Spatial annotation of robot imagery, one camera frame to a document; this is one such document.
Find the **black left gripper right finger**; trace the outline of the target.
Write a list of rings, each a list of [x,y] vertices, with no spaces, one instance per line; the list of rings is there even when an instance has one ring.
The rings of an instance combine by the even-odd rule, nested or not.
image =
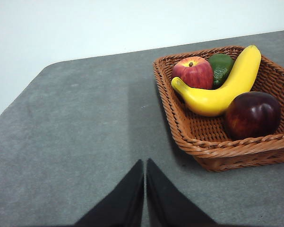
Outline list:
[[[163,227],[213,227],[217,223],[182,194],[152,160],[147,160],[146,190]]]

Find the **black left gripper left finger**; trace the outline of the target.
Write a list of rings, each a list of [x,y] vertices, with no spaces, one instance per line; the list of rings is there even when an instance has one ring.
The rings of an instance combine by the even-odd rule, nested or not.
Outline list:
[[[139,227],[144,204],[143,161],[138,160],[116,187],[76,227]]]

